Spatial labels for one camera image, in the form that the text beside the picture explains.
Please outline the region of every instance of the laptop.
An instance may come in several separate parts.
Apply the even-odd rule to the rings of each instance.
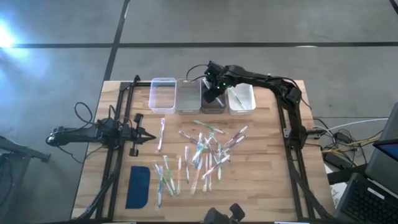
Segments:
[[[336,218],[366,223],[398,223],[398,103],[375,142],[365,177],[353,174]]]

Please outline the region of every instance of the yellow cable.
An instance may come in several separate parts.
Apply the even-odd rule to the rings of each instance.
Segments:
[[[343,156],[344,158],[346,158],[346,157],[344,156],[344,154],[343,154],[343,153],[341,153],[341,152],[336,152],[336,151],[325,151],[324,153],[334,153],[334,154],[339,154],[339,155]],[[350,161],[350,162],[352,162],[354,165],[358,166],[358,164],[357,164],[355,161],[352,161],[351,159],[350,159],[349,161]]]
[[[351,143],[349,143],[349,144],[347,144],[347,145],[345,145],[343,147],[340,147],[338,149],[330,149],[330,150],[327,150],[327,151],[322,151],[322,153],[326,153],[326,152],[330,152],[330,151],[341,151],[342,149],[344,149],[344,148],[346,148],[348,146],[353,146],[353,145],[360,144],[360,143],[365,143],[365,142],[368,143],[368,142],[376,141],[379,138],[380,138],[380,136],[374,137],[374,138],[370,138],[370,139],[361,140],[361,141],[351,142]]]

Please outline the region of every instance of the wooden table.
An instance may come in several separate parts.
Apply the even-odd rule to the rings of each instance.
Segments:
[[[303,92],[303,99],[308,102],[303,81],[297,80],[297,83]],[[119,84],[120,82],[115,81],[104,82],[96,119],[107,117],[109,105],[116,107]],[[154,114],[149,109],[149,87],[135,87],[130,117],[133,118],[135,113],[144,114],[142,127],[156,136],[159,136],[160,133],[160,119],[165,117],[165,135],[161,154],[155,153],[159,138],[139,146],[138,157],[129,156],[132,143],[126,143],[114,221],[198,222],[203,220],[211,207],[217,208],[221,213],[230,214],[229,206],[233,203],[238,203],[243,208],[246,213],[245,222],[297,220],[274,94],[270,90],[256,87],[254,96],[257,108],[250,115],[232,116],[228,110],[224,114],[164,115]],[[303,125],[306,128],[311,128],[313,119],[310,109],[303,103],[300,104],[300,109]],[[188,139],[179,135],[178,131],[183,130],[195,138],[200,131],[205,136],[208,135],[209,130],[204,126],[194,124],[194,119],[227,130],[230,133],[227,136],[216,135],[217,140],[222,143],[226,142],[244,125],[248,124],[249,129],[243,143],[233,150],[231,163],[223,166],[222,180],[218,181],[216,174],[213,174],[213,190],[211,192],[202,191],[203,181],[200,180],[196,194],[190,195],[192,181],[189,185],[186,184],[186,173],[183,169],[181,194],[172,198],[164,190],[162,208],[155,210],[159,182],[152,168],[152,161],[156,160],[159,164],[163,164],[162,155],[168,155],[169,166],[177,183],[177,155],[183,157],[184,148],[188,145],[191,149],[190,157],[192,157],[195,148],[188,142]],[[98,146],[100,145],[90,144],[88,153]],[[312,192],[319,202],[333,214],[333,200],[319,147],[305,146],[303,157]],[[105,158],[106,150],[101,149],[85,161],[72,217],[80,215],[98,193]],[[131,166],[147,166],[151,171],[149,199],[142,209],[125,209]],[[190,179],[192,180],[194,176],[195,171],[191,166]],[[300,194],[300,197],[305,211],[303,194]],[[104,214],[108,211],[108,203],[109,197],[105,200]]]

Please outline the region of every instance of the plastic bin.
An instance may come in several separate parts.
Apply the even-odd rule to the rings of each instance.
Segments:
[[[201,104],[200,80],[177,80],[175,110],[178,114],[198,114]]]
[[[149,108],[154,113],[175,112],[175,78],[154,78],[150,83]]]
[[[236,99],[232,91],[235,92],[240,102],[244,105],[244,108]],[[228,92],[228,103],[229,103],[230,114],[232,115],[250,114],[254,109],[256,109],[256,100],[254,99],[254,92],[252,85],[248,85],[245,83],[238,84],[236,85],[236,87],[228,88],[227,92]]]
[[[211,103],[207,103],[203,98],[203,94],[208,90],[204,81],[201,81],[202,99],[201,99],[201,111],[205,114],[221,114],[224,113],[226,108],[226,94],[222,94],[218,97],[218,100],[214,100]]]

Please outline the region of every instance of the toothbrush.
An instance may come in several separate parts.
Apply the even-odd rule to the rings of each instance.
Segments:
[[[242,101],[238,98],[238,96],[236,95],[235,91],[232,90],[232,88],[230,88],[229,90],[231,90],[232,95],[234,95],[236,101],[239,103],[239,105],[246,110],[246,107],[243,105]]]
[[[189,152],[189,147],[185,146],[185,168],[187,170],[187,184],[189,184],[188,152]]]
[[[198,141],[196,139],[194,139],[193,137],[190,137],[189,135],[185,134],[183,131],[179,131],[178,133],[180,133],[182,136],[188,138],[190,142],[192,142],[194,144],[198,144]]]
[[[203,150],[205,149],[205,146],[207,146],[209,144],[209,142],[213,138],[213,136],[214,136],[214,133],[210,133],[210,138],[209,139],[205,138],[206,143],[204,143],[204,145],[200,146],[199,149],[197,149],[197,152],[192,157],[192,162],[199,158],[199,155],[203,152]]]
[[[205,174],[202,175],[201,179],[205,180],[215,169],[219,168],[225,161],[227,161],[229,159],[229,157],[230,157],[230,155],[227,155],[221,161],[217,162],[217,164],[215,166],[210,168],[208,171],[206,171]]]
[[[244,138],[245,138],[246,136],[241,136],[241,137],[239,137],[233,144],[230,144],[229,145],[229,147],[227,148],[227,149],[224,149],[223,150],[223,154],[224,154],[224,156],[226,155],[226,153],[229,151],[229,150],[231,150],[233,147],[235,147],[235,146],[237,146],[238,144],[240,144],[243,140],[244,140]]]
[[[164,125],[165,125],[166,119],[162,118],[160,120],[160,124],[162,125],[160,129],[160,139],[159,139],[159,145],[157,146],[157,152],[160,152],[160,149],[162,148],[162,141],[163,141],[163,133],[164,133]]]
[[[209,125],[209,124],[202,123],[202,122],[200,122],[200,121],[198,121],[198,120],[194,120],[193,122],[194,122],[195,124],[201,124],[201,125],[203,125],[204,127],[208,128],[208,129],[210,129],[210,130],[212,130],[212,131],[215,131],[215,132],[217,132],[217,133],[219,133],[219,134],[227,134],[226,131],[223,131],[223,130],[220,130],[220,129],[218,129],[218,128],[215,128],[215,127],[213,127],[213,126],[211,126],[211,125]]]
[[[213,158],[209,155],[209,169],[213,166]],[[211,175],[209,175],[209,191],[211,191]]]
[[[168,176],[168,178],[169,178],[169,180],[170,180],[170,184],[171,184],[171,186],[172,186],[173,192],[175,192],[175,187],[174,187],[174,181],[173,181],[173,177],[172,177],[172,172],[170,171],[169,165],[168,165],[169,159],[167,158],[166,155],[164,155],[163,158],[164,158],[164,166],[166,166],[166,170],[167,170],[167,176]]]
[[[201,169],[201,164],[203,163],[203,158],[200,158],[200,162],[198,165],[198,169],[197,169],[197,175],[195,177],[195,180],[193,181],[192,187],[191,187],[191,194],[194,195],[195,191],[197,189],[197,184],[198,184],[198,180],[199,180],[199,176],[200,176],[200,169]]]
[[[221,145],[218,144],[218,160],[221,160]],[[218,180],[221,180],[221,166],[218,167],[218,171],[217,171],[217,178]]]
[[[234,140],[238,139],[242,136],[242,134],[248,129],[248,125],[245,125],[242,129],[238,131],[227,143],[224,144],[224,147],[228,147]]]
[[[209,154],[206,155],[206,162],[205,162],[205,171],[207,172],[209,167],[208,167],[208,163],[209,163]],[[205,179],[205,184],[203,186],[203,192],[207,191],[207,180],[208,178]]]
[[[211,144],[209,144],[209,151],[210,151],[210,154],[213,156],[214,160],[217,162],[217,155],[214,152],[213,148],[211,147]]]
[[[199,151],[200,151],[200,149],[201,149],[201,137],[202,137],[202,133],[199,133],[199,140],[198,140],[198,144],[197,144],[197,151],[196,151],[196,153],[198,153]],[[198,165],[199,165],[199,157],[197,157],[196,158],[196,160],[194,159],[194,158],[192,158],[192,162],[193,161],[195,161],[195,168],[197,169],[198,168]]]
[[[160,209],[162,206],[162,190],[163,190],[163,167],[160,166],[159,167],[159,172],[160,172],[160,176],[159,176],[159,187],[157,189],[157,203],[156,203],[156,209]]]
[[[181,192],[181,156],[178,156],[177,195]]]
[[[155,171],[156,171],[157,175],[160,176],[160,167],[156,164],[155,161],[153,162],[153,165],[154,165],[154,168],[155,168]],[[171,196],[174,196],[173,190],[170,188],[170,185],[169,185],[169,183],[167,182],[167,180],[166,180],[166,178],[164,176],[162,176],[162,180],[163,180],[163,183],[166,185],[167,189],[169,190],[169,194]]]

